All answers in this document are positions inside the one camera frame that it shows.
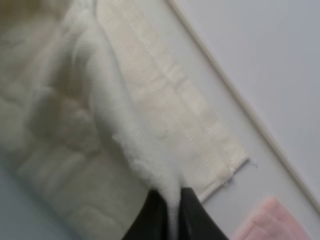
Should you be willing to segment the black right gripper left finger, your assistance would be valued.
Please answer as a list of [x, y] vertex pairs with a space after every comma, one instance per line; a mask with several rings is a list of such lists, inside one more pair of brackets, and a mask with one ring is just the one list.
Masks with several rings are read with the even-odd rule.
[[175, 206], [157, 190], [150, 190], [124, 240], [174, 240]]

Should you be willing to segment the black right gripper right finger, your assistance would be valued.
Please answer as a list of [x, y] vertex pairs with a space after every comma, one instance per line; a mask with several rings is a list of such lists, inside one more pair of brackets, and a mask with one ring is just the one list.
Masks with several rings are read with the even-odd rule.
[[182, 188], [180, 193], [178, 239], [228, 240], [190, 187]]

